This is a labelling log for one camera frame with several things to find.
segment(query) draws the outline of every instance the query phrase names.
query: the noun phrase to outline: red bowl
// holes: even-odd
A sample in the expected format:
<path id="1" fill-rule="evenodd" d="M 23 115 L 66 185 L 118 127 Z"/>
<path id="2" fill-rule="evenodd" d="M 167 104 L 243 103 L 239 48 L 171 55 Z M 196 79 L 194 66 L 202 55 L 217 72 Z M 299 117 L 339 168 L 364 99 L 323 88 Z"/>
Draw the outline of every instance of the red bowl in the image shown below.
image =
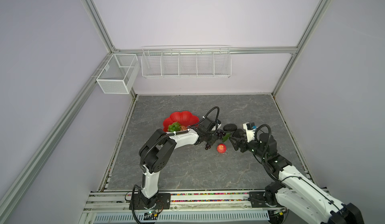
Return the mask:
<path id="1" fill-rule="evenodd" d="M 188 126 L 193 125 L 199 121 L 197 116 L 194 116 L 190 111 L 174 112 L 163 121 L 163 131 L 168 130 L 168 126 L 174 122 L 178 122 L 181 125 Z"/>

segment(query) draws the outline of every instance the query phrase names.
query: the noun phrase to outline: apple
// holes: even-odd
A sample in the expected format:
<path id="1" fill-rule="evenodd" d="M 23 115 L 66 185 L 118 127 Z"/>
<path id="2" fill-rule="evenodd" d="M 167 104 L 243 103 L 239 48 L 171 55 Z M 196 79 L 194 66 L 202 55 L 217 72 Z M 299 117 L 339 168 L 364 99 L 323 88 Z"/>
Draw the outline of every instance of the apple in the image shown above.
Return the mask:
<path id="1" fill-rule="evenodd" d="M 226 146 L 224 144 L 219 144 L 218 147 L 217 147 L 217 151 L 219 153 L 224 153 L 226 152 Z"/>

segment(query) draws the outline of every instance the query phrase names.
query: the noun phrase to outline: table surface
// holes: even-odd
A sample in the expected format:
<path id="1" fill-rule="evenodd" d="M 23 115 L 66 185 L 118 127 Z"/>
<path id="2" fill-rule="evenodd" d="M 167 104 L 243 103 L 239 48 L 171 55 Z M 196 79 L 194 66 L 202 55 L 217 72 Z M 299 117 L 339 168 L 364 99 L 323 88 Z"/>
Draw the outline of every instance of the table surface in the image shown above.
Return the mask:
<path id="1" fill-rule="evenodd" d="M 190 111 L 201 117 L 219 106 L 222 125 L 234 123 L 242 128 L 245 122 L 268 124 L 277 141 L 278 153 L 304 173 L 295 147 L 270 95 L 177 95 L 139 96 L 129 122 L 108 189 L 132 189 L 141 185 L 139 149 L 162 123 L 175 111 Z M 210 116 L 215 118 L 216 111 Z M 235 151 L 230 141 L 224 154 L 217 152 L 217 142 L 205 150 L 200 145 L 186 145 L 174 150 L 159 175 L 161 191 L 176 189 L 264 189 L 272 183 L 266 171 L 250 152 Z"/>

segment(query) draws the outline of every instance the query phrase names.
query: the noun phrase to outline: wire rack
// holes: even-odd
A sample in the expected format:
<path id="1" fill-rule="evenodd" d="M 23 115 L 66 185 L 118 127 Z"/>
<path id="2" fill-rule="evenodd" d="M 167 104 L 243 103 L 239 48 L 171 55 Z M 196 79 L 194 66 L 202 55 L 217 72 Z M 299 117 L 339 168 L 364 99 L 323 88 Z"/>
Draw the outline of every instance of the wire rack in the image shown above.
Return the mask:
<path id="1" fill-rule="evenodd" d="M 104 93 L 129 94 L 139 68 L 136 54 L 114 53 L 96 81 Z"/>
<path id="2" fill-rule="evenodd" d="M 143 47 L 142 75 L 162 77 L 230 77 L 230 47 L 171 48 Z"/>

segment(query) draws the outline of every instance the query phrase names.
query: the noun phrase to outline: white mesh basket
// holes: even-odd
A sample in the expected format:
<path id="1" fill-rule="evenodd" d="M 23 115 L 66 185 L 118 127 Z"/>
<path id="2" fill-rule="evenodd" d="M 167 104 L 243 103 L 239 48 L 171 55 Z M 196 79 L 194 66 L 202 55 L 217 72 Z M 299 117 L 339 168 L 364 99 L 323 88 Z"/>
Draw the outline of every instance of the white mesh basket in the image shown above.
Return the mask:
<path id="1" fill-rule="evenodd" d="M 230 48 L 147 50 L 142 56 L 142 75 L 146 78 L 230 77 Z"/>
<path id="2" fill-rule="evenodd" d="M 104 93 L 129 94 L 139 68 L 136 54 L 114 53 L 96 81 Z"/>

